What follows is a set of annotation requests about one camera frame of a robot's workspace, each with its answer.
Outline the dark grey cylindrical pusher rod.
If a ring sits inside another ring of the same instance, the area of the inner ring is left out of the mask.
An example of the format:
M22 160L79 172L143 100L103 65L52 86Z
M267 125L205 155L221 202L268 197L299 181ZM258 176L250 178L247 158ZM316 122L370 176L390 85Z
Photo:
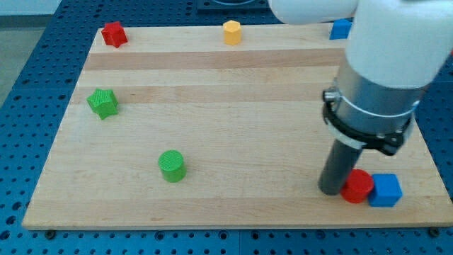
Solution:
M319 176L318 187L328 196L336 196L345 185L356 165L363 148L355 149L339 140L333 142L323 171Z

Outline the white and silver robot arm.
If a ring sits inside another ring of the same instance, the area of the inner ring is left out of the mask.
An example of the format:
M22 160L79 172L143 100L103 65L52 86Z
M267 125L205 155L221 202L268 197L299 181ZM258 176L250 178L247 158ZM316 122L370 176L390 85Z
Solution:
M319 189L336 195L364 149L394 155L410 137L414 112L452 50L451 1L271 0L283 23L351 18L338 74L323 92L335 137Z

